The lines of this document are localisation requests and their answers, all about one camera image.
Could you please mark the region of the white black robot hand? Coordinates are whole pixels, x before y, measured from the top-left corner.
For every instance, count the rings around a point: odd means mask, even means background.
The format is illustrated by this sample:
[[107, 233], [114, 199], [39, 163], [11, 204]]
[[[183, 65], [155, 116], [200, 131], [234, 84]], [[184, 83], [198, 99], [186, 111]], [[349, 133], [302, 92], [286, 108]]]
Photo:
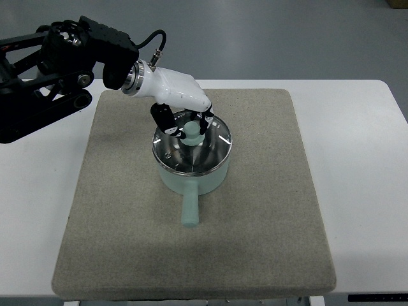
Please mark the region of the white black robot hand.
[[212, 103], [191, 75], [165, 68], [153, 70], [142, 60], [133, 64], [122, 92], [136, 98], [154, 98], [150, 108], [154, 122], [163, 133], [175, 138], [187, 136], [176, 125], [171, 107], [190, 111], [191, 120], [200, 114], [200, 135], [207, 132], [214, 119]]

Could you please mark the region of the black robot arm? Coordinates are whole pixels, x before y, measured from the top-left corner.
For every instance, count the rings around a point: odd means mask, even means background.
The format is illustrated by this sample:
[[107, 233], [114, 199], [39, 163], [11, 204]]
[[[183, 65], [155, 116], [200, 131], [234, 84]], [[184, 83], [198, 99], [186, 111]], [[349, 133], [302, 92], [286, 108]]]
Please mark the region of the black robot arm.
[[162, 29], [137, 45], [128, 34], [85, 16], [1, 40], [1, 143], [14, 142], [90, 105], [86, 88], [98, 62], [104, 65], [105, 87], [120, 89], [139, 50], [158, 35], [162, 42], [153, 57], [157, 61], [166, 43]]

